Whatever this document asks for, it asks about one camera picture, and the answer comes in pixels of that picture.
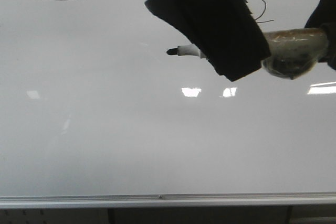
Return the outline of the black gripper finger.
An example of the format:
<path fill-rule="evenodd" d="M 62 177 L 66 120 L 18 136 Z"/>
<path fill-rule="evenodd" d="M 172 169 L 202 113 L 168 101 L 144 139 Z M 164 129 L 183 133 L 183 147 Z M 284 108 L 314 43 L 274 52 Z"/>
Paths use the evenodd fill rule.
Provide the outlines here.
<path fill-rule="evenodd" d="M 245 0 L 147 0 L 145 6 L 181 32 L 230 81 L 259 70 L 270 56 Z"/>
<path fill-rule="evenodd" d="M 326 62 L 335 70 L 335 0 L 320 0 L 310 15 L 305 28 L 321 28 L 327 35 L 329 42 L 326 56 L 320 62 Z"/>

